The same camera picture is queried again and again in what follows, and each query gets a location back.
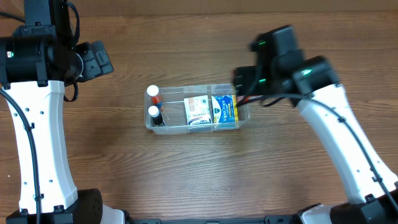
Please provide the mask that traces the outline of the red white medicine box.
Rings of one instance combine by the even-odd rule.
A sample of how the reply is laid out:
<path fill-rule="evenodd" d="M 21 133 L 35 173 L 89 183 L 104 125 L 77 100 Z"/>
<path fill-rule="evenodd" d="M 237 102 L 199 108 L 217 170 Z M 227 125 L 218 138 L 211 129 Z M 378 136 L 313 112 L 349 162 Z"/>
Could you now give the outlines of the red white medicine box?
<path fill-rule="evenodd" d="M 236 97 L 236 106 L 239 108 L 242 105 L 258 101 L 261 98 L 262 98 L 262 95 L 237 96 Z"/>

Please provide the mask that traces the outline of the blue yellow lozenge box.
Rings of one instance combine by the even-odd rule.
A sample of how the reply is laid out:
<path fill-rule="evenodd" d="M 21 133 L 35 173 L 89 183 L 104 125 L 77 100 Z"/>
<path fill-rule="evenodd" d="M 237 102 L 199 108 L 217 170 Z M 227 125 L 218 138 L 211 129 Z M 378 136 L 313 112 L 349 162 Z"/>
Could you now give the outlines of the blue yellow lozenge box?
<path fill-rule="evenodd" d="M 226 128 L 238 127 L 238 109 L 235 95 L 213 95 L 211 97 L 213 122 Z"/>

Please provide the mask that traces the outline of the orange tube white cap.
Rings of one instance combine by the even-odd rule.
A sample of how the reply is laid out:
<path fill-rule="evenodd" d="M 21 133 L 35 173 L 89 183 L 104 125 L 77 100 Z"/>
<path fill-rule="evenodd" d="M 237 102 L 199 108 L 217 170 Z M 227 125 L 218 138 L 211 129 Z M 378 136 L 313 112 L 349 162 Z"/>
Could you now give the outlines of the orange tube white cap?
<path fill-rule="evenodd" d="M 163 112 L 164 107 L 159 95 L 159 87 L 156 85 L 150 85 L 147 87 L 147 94 L 150 96 L 154 106 L 156 106 L 161 112 Z"/>

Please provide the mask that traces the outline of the white blue plaster box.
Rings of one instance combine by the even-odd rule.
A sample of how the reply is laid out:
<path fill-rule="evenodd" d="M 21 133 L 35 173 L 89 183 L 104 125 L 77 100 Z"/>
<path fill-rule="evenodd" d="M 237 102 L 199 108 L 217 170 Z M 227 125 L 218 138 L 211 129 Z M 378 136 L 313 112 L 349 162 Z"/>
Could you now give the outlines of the white blue plaster box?
<path fill-rule="evenodd" d="M 185 98 L 184 105 L 187 124 L 189 126 L 212 123 L 208 97 L 206 95 Z"/>

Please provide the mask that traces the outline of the black bottle white cap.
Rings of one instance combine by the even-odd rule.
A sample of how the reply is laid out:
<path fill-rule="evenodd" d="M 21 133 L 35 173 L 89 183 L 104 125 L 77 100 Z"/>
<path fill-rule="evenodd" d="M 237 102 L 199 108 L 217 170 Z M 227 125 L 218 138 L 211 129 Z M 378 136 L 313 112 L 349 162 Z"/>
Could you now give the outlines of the black bottle white cap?
<path fill-rule="evenodd" d="M 164 119 L 158 107 L 150 106 L 148 108 L 148 114 L 152 118 L 152 121 L 155 126 L 165 126 Z"/>

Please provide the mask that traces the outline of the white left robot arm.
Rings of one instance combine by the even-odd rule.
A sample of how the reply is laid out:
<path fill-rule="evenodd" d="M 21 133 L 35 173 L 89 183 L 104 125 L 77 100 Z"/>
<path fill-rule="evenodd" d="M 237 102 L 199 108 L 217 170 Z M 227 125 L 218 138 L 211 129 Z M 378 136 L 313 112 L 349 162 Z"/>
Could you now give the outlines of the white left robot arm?
<path fill-rule="evenodd" d="M 67 86 L 113 72 L 102 42 L 80 43 L 68 1 L 24 3 L 25 18 L 1 39 L 1 95 L 16 134 L 21 171 L 19 208 L 7 223 L 127 223 L 126 212 L 103 203 L 98 189 L 78 190 L 63 128 Z"/>

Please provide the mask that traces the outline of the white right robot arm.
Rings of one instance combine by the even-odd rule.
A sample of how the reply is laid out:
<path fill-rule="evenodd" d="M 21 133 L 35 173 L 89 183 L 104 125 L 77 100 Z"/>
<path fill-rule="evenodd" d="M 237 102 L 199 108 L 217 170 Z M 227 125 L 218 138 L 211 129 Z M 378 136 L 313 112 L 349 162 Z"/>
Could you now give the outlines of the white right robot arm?
<path fill-rule="evenodd" d="M 339 205 L 304 208 L 290 222 L 396 223 L 397 175 L 374 150 L 329 61 L 305 58 L 291 26 L 259 34 L 250 49 L 255 64 L 234 70 L 237 106 L 290 100 L 326 149 L 347 198 Z"/>

